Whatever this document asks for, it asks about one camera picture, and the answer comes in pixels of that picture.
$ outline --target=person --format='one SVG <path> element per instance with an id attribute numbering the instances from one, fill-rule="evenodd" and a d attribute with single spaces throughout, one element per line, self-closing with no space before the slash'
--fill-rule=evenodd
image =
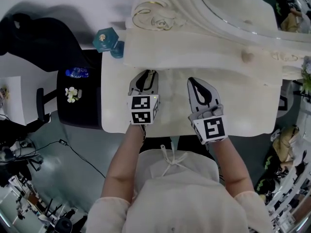
<path id="1" fill-rule="evenodd" d="M 311 11 L 302 13 L 295 8 L 290 9 L 290 13 L 281 23 L 281 29 L 287 32 L 309 33 L 311 26 Z"/>
<path id="2" fill-rule="evenodd" d="M 273 232 L 229 138 L 211 144 L 223 186 L 216 162 L 196 135 L 181 136 L 177 151 L 169 137 L 143 144 L 143 136 L 139 125 L 127 129 L 101 198 L 89 211 L 86 233 Z"/>

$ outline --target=chair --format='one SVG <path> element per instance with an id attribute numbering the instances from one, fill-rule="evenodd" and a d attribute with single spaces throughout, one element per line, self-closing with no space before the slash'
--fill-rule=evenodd
<path id="1" fill-rule="evenodd" d="M 101 127 L 101 64 L 102 54 L 96 50 L 81 50 L 70 29 L 54 18 L 32 20 L 28 15 L 7 15 L 0 22 L 0 55 L 6 53 L 23 58 L 46 72 L 58 71 L 57 89 L 44 95 L 37 90 L 38 118 L 44 121 L 44 104 L 57 97 L 57 109 L 62 123 L 102 129 Z M 65 76 L 66 69 L 89 69 L 88 78 Z M 83 97 L 69 104 L 65 88 L 79 87 Z"/>

